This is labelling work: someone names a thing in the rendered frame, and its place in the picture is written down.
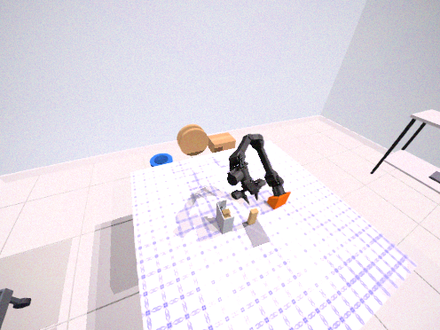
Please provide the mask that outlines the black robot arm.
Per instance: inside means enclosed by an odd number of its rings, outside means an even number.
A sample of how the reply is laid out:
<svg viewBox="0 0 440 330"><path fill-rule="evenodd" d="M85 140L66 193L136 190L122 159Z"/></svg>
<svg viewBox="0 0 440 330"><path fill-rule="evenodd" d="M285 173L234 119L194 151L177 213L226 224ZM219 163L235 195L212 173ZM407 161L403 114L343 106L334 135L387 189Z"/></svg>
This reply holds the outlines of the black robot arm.
<svg viewBox="0 0 440 330"><path fill-rule="evenodd" d="M249 177L248 171L248 162L245 162L246 155L245 152L248 149L248 146L251 145L254 149L256 149L259 158L263 164L265 170L265 181L269 187L271 187L271 192L274 197L279 197L284 194L287 194L284 190L283 184L284 180L278 175L278 173L273 169L270 159L264 149L264 139L263 135L260 133L251 134L248 133L245 135L237 150L231 154L229 157L229 170L227 173L227 181L230 185L237 185L243 178ZM233 167L234 166L234 167ZM249 191L251 195L255 195L260 192L263 185L261 181L255 182L254 179L251 179L251 182L245 183L246 191Z"/></svg>

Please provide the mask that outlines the grey open bin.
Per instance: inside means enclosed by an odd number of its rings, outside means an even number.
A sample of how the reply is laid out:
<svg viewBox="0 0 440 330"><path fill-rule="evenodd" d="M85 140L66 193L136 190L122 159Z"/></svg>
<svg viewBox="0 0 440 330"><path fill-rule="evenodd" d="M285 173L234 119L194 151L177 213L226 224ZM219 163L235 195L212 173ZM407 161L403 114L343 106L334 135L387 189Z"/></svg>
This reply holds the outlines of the grey open bin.
<svg viewBox="0 0 440 330"><path fill-rule="evenodd" d="M216 220L220 226L222 234L232 231L235 218L235 216L233 216L224 219L222 210L226 209L226 202L227 200L222 200L216 203Z"/></svg>

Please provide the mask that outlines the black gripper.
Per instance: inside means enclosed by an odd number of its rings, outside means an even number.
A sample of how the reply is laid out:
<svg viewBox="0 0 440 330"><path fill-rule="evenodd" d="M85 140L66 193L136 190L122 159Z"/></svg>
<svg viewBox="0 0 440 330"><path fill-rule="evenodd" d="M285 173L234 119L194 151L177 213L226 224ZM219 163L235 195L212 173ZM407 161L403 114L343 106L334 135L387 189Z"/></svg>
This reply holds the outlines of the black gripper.
<svg viewBox="0 0 440 330"><path fill-rule="evenodd" d="M246 201L246 203L248 204L248 205L250 205L250 203L249 203L249 201L248 201L248 196L245 194L245 192L246 192L246 189L245 189L245 183L246 182L251 182L251 179L253 179L251 176L249 176L249 177L246 177L246 178L243 178L240 182L241 182L241 187L243 188L242 190L235 190L235 191L233 191L232 193L231 193L231 196L235 199L235 200L239 200L239 199L244 199L245 201ZM262 183L262 185L263 186L265 186L265 185L267 185L266 184L266 181L265 180L263 180L263 179L261 179L261 178L258 178L258 179L256 179L255 180L255 182L258 182L258 181L261 181L261 183ZM258 195L259 195L259 193L257 193L257 194L255 194L255 198L256 198L256 200L258 200Z"/></svg>

